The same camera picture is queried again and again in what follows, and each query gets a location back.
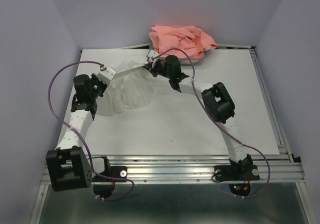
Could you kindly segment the aluminium frame rail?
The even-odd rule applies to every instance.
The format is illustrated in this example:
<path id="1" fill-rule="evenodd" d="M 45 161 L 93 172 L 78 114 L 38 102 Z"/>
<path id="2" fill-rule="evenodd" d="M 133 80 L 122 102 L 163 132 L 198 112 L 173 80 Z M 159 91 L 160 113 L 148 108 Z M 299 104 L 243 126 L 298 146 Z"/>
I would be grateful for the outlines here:
<path id="1" fill-rule="evenodd" d="M 315 224 L 317 219 L 311 207 L 306 187 L 306 176 L 302 162 L 293 156 L 279 120 L 274 112 L 268 91 L 261 74 L 256 51 L 252 46 L 220 46 L 223 53 L 249 53 L 251 65 L 255 69 L 263 99 L 276 134 L 279 154 L 252 155 L 257 165 L 260 180 L 251 184 L 251 194 L 247 199 L 234 196 L 227 189 L 227 182 L 213 181 L 218 166 L 228 165 L 226 155 L 113 155 L 110 163 L 126 166 L 135 188 L 127 196 L 130 204 L 125 216 L 134 223 L 142 223 L 144 218 L 134 217 L 136 204 L 146 204 L 148 195 L 143 190 L 155 189 L 152 203 L 166 204 L 166 213 L 175 215 L 183 207 L 191 206 L 190 201 L 176 200 L 177 207 L 163 195 L 163 191 L 176 190 L 182 194 L 183 188 L 207 190 L 197 195 L 201 202 L 208 200 L 209 217 L 216 223 L 251 224 Z"/>

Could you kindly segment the white pleated skirt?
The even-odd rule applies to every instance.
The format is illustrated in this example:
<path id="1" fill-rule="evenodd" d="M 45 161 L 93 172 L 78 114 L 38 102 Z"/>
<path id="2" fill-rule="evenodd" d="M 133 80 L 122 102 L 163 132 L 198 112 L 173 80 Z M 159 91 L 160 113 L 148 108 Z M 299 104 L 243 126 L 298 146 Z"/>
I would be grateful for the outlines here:
<path id="1" fill-rule="evenodd" d="M 143 68 L 145 64 L 147 59 L 135 54 L 108 66 L 116 74 L 103 97 L 97 99 L 97 114 L 112 116 L 114 113 L 144 107 L 153 101 L 160 81 Z"/>

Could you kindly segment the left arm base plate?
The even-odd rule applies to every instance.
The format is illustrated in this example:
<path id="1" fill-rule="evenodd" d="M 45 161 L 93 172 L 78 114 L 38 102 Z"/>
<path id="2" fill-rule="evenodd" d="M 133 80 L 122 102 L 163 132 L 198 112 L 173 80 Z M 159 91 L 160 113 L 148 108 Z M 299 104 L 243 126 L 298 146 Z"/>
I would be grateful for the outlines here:
<path id="1" fill-rule="evenodd" d="M 92 178 L 95 198 L 101 201 L 119 200 L 124 194 L 123 191 L 118 190 L 117 184 L 125 183 L 127 174 L 126 166 L 111 166 L 100 173 L 100 175 L 107 176 L 109 179 L 95 175 Z"/>

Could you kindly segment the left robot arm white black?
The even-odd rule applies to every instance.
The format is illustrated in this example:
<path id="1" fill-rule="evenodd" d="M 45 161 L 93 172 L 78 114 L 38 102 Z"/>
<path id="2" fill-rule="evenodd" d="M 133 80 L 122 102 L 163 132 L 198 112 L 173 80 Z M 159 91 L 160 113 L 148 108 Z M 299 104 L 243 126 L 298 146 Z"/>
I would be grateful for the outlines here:
<path id="1" fill-rule="evenodd" d="M 45 157 L 54 191 L 91 186 L 92 168 L 83 151 L 84 140 L 95 119 L 97 99 L 103 96 L 115 74 L 113 69 L 107 68 L 98 74 L 82 74 L 73 79 L 75 94 L 67 129 L 57 147 L 49 150 Z"/>

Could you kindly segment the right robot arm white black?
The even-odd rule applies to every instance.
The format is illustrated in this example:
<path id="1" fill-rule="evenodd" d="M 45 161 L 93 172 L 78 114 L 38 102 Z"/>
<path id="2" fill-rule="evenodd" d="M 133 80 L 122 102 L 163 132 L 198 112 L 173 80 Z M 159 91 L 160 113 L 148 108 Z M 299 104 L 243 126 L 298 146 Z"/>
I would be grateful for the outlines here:
<path id="1" fill-rule="evenodd" d="M 210 120 L 221 131 L 228 150 L 231 176 L 242 179 L 248 174 L 248 168 L 253 165 L 253 161 L 240 141 L 235 122 L 235 104 L 224 84 L 195 81 L 195 74 L 189 76 L 182 72 L 180 61 L 176 56 L 169 55 L 162 60 L 157 58 L 157 55 L 153 51 L 148 54 L 144 68 L 153 77 L 167 78 L 173 90 L 197 98 Z"/>

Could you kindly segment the pink skirt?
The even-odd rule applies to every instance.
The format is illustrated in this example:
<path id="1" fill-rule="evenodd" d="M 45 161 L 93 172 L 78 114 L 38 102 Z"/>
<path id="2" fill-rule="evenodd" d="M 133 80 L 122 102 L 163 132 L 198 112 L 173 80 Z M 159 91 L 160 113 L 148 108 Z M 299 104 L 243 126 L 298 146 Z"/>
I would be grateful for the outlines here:
<path id="1" fill-rule="evenodd" d="M 214 39 L 196 26 L 183 26 L 173 28 L 170 26 L 155 25 L 151 28 L 149 37 L 153 49 L 159 54 L 171 49 L 164 57 L 175 55 L 185 58 L 185 55 L 176 50 L 183 50 L 190 58 L 201 59 L 205 52 L 216 49 L 218 46 Z"/>

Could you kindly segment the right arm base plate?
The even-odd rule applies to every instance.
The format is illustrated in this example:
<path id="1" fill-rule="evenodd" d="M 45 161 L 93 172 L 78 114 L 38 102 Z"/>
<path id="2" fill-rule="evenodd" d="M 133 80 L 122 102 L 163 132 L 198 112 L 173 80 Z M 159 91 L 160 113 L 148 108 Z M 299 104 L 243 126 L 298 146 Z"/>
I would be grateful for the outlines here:
<path id="1" fill-rule="evenodd" d="M 259 181 L 260 174 L 256 165 L 247 168 L 234 165 L 214 166 L 211 177 L 215 183 L 229 182 L 229 190 L 236 197 L 248 198 L 251 192 L 251 182 Z"/>

